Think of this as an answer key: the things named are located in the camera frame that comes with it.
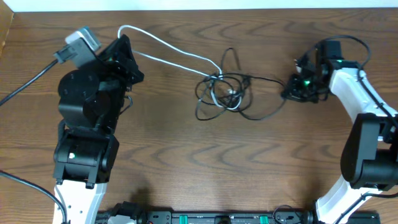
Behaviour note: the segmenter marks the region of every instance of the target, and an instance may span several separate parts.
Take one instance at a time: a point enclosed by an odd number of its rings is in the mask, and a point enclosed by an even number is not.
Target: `wooden table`
[[[316,41],[355,35],[373,51],[366,66],[370,82],[398,108],[398,9],[18,13],[0,59],[0,96],[53,60],[52,54],[77,28],[90,26],[107,46],[123,24],[217,63],[224,49],[235,47],[245,72],[283,80],[295,70],[293,59]],[[215,72],[209,63],[173,52],[143,34],[124,33],[136,50]],[[346,40],[343,53],[355,60],[365,57],[358,44]],[[339,177],[351,121],[336,97],[317,105],[290,101],[260,122],[233,113],[201,122],[193,114],[193,89],[202,77],[138,55],[136,60],[146,77],[134,86],[134,106],[119,120],[121,145],[101,209],[123,200],[174,210],[273,210],[280,204],[310,208]],[[232,58],[226,68],[236,69]],[[57,65],[0,108],[0,168],[51,192],[62,118],[57,87],[73,69],[71,62]],[[253,87],[257,110],[275,107],[279,87],[261,82]],[[52,221],[53,202],[24,185],[1,179],[0,202],[2,223]],[[397,206],[398,200],[372,198],[362,209],[377,210],[383,223],[396,223]]]

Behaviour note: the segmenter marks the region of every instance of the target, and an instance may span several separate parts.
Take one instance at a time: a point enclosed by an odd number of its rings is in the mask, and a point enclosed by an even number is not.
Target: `green indicator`
[[[260,216],[260,224],[268,224],[268,216],[261,215]]]
[[[180,215],[180,224],[188,224],[188,215]]]

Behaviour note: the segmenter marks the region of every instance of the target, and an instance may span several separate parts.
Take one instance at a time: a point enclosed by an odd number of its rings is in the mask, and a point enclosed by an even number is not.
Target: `wooden surface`
[[[3,0],[0,0],[0,56],[2,48],[6,44],[6,38],[11,26],[13,15],[14,13],[10,8],[8,8],[6,3],[4,3]]]
[[[355,35],[372,48],[366,71],[373,87],[398,108],[398,9],[20,13],[0,60],[0,96],[53,60],[52,54],[77,28],[90,26],[107,46],[123,24],[217,62],[224,49],[236,47],[245,72],[283,80],[294,72],[293,59],[316,41]],[[125,33],[136,50],[215,71],[140,33]],[[344,41],[343,50],[346,58],[364,58],[365,51],[355,43]],[[175,210],[273,210],[280,204],[308,208],[338,179],[351,121],[336,97],[317,105],[287,102],[266,121],[226,113],[199,122],[193,114],[193,89],[201,77],[138,55],[136,60],[146,77],[134,86],[134,106],[119,120],[121,145],[101,209],[123,200]],[[235,69],[232,58],[226,67]],[[62,118],[57,87],[73,69],[70,62],[57,65],[0,108],[0,168],[49,191],[55,183],[52,156]],[[280,91],[255,83],[258,108],[271,110]],[[0,200],[2,223],[52,220],[53,203],[21,184],[1,179]],[[383,223],[396,223],[397,206],[398,200],[372,198],[362,209],[377,210]]]

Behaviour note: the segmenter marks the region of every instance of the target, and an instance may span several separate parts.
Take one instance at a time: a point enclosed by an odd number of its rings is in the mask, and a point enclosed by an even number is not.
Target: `tangled cable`
[[[270,78],[263,78],[263,77],[254,77],[251,75],[246,75],[243,73],[238,73],[238,72],[227,72],[224,73],[223,72],[223,64],[224,64],[224,60],[226,57],[226,54],[231,50],[234,53],[234,57],[235,57],[235,61],[236,61],[236,65],[238,66],[238,70],[241,70],[241,66],[239,64],[239,58],[238,55],[235,51],[235,49],[233,48],[228,48],[225,50],[223,57],[221,59],[221,64],[220,67],[217,66],[216,63],[214,63],[212,60],[199,56],[199,55],[195,55],[193,53],[189,53],[189,52],[185,52],[183,50],[180,50],[176,47],[174,47],[173,45],[167,43],[164,40],[161,40],[160,38],[156,37],[155,35],[142,30],[138,27],[134,27],[134,26],[130,26],[130,25],[123,25],[119,28],[118,30],[118,37],[120,38],[121,35],[121,31],[125,28],[130,28],[130,29],[134,29],[137,30],[139,32],[142,32],[143,34],[146,34],[150,37],[152,37],[155,40],[158,40],[160,43],[170,47],[173,50],[176,50],[178,52],[180,52],[181,54],[184,55],[188,55],[191,57],[196,57],[202,60],[206,60],[210,63],[212,63],[218,70],[218,73],[214,73],[212,75],[206,74],[204,72],[198,71],[198,70],[194,70],[192,68],[188,68],[188,67],[184,67],[182,65],[173,63],[173,62],[169,62],[166,61],[164,59],[160,59],[157,57],[153,57],[151,55],[147,55],[144,54],[142,52],[138,52],[136,50],[133,50],[133,53],[139,54],[141,56],[150,58],[152,60],[156,60],[158,62],[162,62],[162,63],[166,63],[168,65],[172,65],[178,68],[182,68],[185,70],[188,70],[190,72],[195,72],[197,74],[203,75],[205,78],[200,81],[195,88],[195,94],[198,98],[198,103],[197,106],[195,108],[195,116],[198,120],[200,121],[209,121],[211,119],[215,119],[218,116],[220,116],[221,114],[225,113],[225,111],[230,111],[230,112],[234,112],[234,113],[239,113],[241,114],[244,118],[249,119],[249,120],[254,120],[254,121],[260,121],[266,118],[271,117],[272,115],[276,114],[285,104],[286,99],[282,98],[282,103],[271,113],[259,117],[259,118],[255,118],[252,116],[247,115],[246,113],[244,113],[244,111],[246,111],[247,109],[249,109],[252,106],[252,101],[253,101],[253,94],[252,94],[252,90],[251,90],[251,81],[252,79],[259,79],[259,80],[264,80],[264,81],[269,81],[269,82],[275,82],[280,84],[283,88],[285,87],[284,83],[281,82],[280,80],[273,80]],[[227,94],[222,94],[222,96],[218,96],[218,94],[216,93],[215,89],[221,89],[220,84],[224,83],[226,86],[228,86],[228,89],[226,90]],[[203,89],[203,92],[201,94],[198,93],[198,89],[200,87],[200,85],[204,85],[205,88]],[[246,95],[249,95],[249,103],[246,106],[242,106],[242,102],[243,99]],[[208,96],[211,99],[210,101],[205,101],[204,97]],[[204,103],[206,105],[210,105],[210,106],[216,106],[218,108],[222,108],[222,110],[216,114],[215,116],[209,117],[209,118],[200,118],[198,115],[198,112],[200,110],[200,106],[201,104]]]

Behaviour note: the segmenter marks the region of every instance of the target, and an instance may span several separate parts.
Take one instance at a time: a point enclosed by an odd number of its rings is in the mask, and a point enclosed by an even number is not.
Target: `white wall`
[[[4,0],[4,2],[14,12],[398,7],[398,0]]]

